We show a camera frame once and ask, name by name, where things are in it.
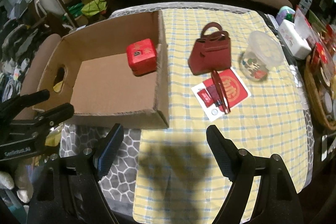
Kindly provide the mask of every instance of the checkered cloth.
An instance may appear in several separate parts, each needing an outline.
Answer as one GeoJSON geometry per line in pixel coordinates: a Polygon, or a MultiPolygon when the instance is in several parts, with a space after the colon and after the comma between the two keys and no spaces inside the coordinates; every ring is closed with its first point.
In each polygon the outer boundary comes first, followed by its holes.
{"type": "MultiPolygon", "coordinates": [[[[163,11],[168,44],[170,128],[142,130],[133,217],[140,223],[212,223],[231,186],[206,142],[211,124],[191,91],[210,77],[193,76],[188,57],[202,28],[215,21],[231,37],[232,67],[252,96],[215,124],[225,138],[253,155],[283,158],[299,192],[307,176],[307,135],[298,90],[286,61],[267,81],[256,83],[240,71],[238,59],[249,34],[275,38],[256,12],[243,15],[210,10],[163,11]]],[[[250,219],[260,177],[255,177],[245,213],[250,219]]]]}

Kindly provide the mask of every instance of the gray patterned tablecloth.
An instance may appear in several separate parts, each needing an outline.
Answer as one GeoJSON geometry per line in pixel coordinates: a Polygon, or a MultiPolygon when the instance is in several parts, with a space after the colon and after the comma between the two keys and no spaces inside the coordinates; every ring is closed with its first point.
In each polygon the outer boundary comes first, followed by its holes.
{"type": "MultiPolygon", "coordinates": [[[[221,10],[236,14],[248,12],[248,9],[233,7],[228,5],[195,3],[195,2],[174,2],[157,3],[141,5],[115,11],[110,18],[119,17],[128,14],[148,12],[163,9],[206,9],[221,10]]],[[[300,73],[292,68],[292,73],[296,79],[296,85],[299,90],[302,101],[302,109],[305,116],[307,129],[307,148],[308,148],[308,174],[305,186],[311,181],[312,163],[313,163],[313,128],[309,104],[305,92],[305,86],[300,73]]],[[[93,147],[95,142],[106,136],[109,128],[97,128],[87,126],[65,125],[62,130],[60,155],[61,157],[76,155],[84,148],[93,147]]],[[[118,151],[117,157],[112,165],[109,174],[99,182],[104,196],[109,202],[111,209],[132,216],[132,204],[134,201],[135,180],[137,175],[137,156],[139,152],[141,130],[125,129],[124,141],[118,151]]]]}

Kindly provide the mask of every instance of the pile of clothes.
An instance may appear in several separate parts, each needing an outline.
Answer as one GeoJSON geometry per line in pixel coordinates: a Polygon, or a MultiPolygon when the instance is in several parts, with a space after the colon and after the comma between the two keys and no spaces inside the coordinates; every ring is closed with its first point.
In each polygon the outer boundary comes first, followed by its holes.
{"type": "Polygon", "coordinates": [[[9,20],[5,12],[0,12],[0,99],[2,102],[20,94],[21,84],[39,46],[51,34],[41,26],[32,29],[9,20]]]}

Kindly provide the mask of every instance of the open cardboard box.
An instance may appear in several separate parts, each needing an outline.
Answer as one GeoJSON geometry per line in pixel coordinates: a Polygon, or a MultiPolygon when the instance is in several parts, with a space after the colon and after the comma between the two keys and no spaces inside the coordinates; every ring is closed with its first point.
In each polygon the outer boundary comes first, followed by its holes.
{"type": "Polygon", "coordinates": [[[69,102],[75,108],[70,123],[167,128],[167,59],[160,11],[90,25],[63,37],[58,43],[38,86],[38,90],[48,89],[50,98],[34,109],[44,112],[69,102]],[[157,48],[157,71],[136,77],[128,66],[126,47],[146,38],[157,48]],[[53,86],[62,79],[61,90],[55,92],[53,86]]]}

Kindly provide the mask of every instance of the blue gripper pad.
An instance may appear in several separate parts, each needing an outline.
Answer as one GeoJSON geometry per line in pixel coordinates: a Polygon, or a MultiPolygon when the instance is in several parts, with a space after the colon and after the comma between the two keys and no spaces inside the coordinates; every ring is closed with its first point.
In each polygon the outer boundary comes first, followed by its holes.
{"type": "Polygon", "coordinates": [[[98,141],[98,147],[93,155],[93,165],[100,180],[109,173],[123,140],[124,127],[116,123],[107,136],[98,141]]]}
{"type": "Polygon", "coordinates": [[[236,179],[235,169],[238,162],[238,149],[231,140],[225,139],[214,125],[207,128],[206,136],[222,175],[234,182],[236,179]]]}

